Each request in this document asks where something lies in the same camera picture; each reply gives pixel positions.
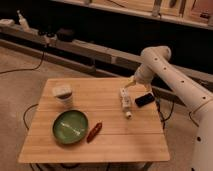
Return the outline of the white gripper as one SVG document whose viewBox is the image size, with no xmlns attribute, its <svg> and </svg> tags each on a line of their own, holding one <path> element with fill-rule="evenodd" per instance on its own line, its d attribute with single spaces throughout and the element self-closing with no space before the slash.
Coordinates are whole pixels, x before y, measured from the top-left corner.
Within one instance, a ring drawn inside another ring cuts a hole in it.
<svg viewBox="0 0 213 171">
<path fill-rule="evenodd" d="M 128 88 L 130 86 L 138 84 L 143 84 L 144 87 L 146 88 L 147 91 L 151 91 L 151 82 L 154 78 L 154 72 L 151 71 L 148 67 L 146 66 L 140 66 L 134 76 L 131 76 L 128 80 L 128 83 L 125 85 L 124 88 Z"/>
</svg>

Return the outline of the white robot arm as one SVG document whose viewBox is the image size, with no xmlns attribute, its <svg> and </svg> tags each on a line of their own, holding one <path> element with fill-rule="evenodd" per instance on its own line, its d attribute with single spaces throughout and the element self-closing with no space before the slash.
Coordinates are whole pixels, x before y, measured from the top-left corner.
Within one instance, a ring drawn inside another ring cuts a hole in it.
<svg viewBox="0 0 213 171">
<path fill-rule="evenodd" d="M 126 87 L 136 83 L 147 85 L 157 74 L 179 99 L 199 118 L 191 171 L 213 171 L 213 93 L 172 66 L 168 46 L 142 50 L 141 65 Z"/>
</svg>

